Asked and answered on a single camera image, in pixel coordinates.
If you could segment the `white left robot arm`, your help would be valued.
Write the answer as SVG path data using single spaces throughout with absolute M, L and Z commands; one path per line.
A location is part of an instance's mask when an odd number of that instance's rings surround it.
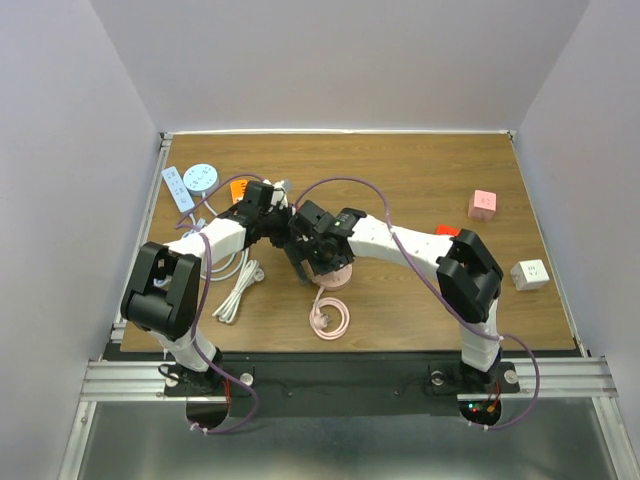
M 199 393 L 215 392 L 223 371 L 212 363 L 217 348 L 195 326 L 201 310 L 202 265 L 240 253 L 263 237 L 286 242 L 290 183 L 250 181 L 243 199 L 197 233 L 170 242 L 142 245 L 125 289 L 122 318 L 150 333 L 176 362 L 188 369 Z

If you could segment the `pink cube adapter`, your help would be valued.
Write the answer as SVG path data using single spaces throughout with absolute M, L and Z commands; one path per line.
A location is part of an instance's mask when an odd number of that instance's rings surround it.
M 490 221 L 497 211 L 497 194 L 485 190 L 474 190 L 468 205 L 468 217 Z

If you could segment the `white cube adapter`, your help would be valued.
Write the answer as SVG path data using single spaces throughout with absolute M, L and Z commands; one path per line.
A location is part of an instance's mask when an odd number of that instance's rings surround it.
M 517 262 L 511 268 L 510 275 L 517 291 L 537 290 L 550 281 L 550 276 L 541 259 Z

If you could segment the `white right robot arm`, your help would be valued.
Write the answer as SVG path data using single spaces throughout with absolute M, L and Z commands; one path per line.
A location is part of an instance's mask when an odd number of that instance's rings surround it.
M 360 210 L 345 208 L 332 215 L 311 201 L 295 211 L 289 228 L 316 274 L 337 271 L 358 258 L 412 269 L 461 324 L 463 384 L 482 390 L 495 380 L 503 272 L 477 234 L 465 229 L 455 236 L 422 233 Z

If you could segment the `orange power strip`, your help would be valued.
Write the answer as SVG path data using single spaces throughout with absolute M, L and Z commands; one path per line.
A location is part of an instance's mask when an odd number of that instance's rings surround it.
M 230 193 L 233 204 L 237 204 L 244 199 L 248 181 L 246 179 L 237 179 L 230 182 Z

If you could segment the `pink round socket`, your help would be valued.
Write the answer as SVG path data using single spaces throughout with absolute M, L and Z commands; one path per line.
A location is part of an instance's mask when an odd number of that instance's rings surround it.
M 351 281 L 353 268 L 347 265 L 337 271 L 324 275 L 315 275 L 313 282 L 326 291 L 338 291 L 345 288 Z

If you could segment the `red cube adapter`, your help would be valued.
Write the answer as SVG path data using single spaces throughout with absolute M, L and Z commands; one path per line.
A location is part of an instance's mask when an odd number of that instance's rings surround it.
M 460 233 L 460 229 L 456 227 L 440 224 L 436 227 L 435 233 L 437 235 L 455 237 Z

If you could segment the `light blue power strip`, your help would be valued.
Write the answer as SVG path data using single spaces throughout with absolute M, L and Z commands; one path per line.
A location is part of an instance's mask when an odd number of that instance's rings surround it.
M 161 175 L 179 212 L 181 214 L 190 212 L 195 203 L 177 168 L 175 166 L 165 168 L 161 171 Z

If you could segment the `grey round socket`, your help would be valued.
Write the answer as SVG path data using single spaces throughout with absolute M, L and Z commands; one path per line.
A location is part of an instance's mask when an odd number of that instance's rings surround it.
M 207 196 L 219 185 L 219 174 L 215 167 L 209 164 L 195 164 L 189 167 L 183 175 L 183 183 L 193 196 Z

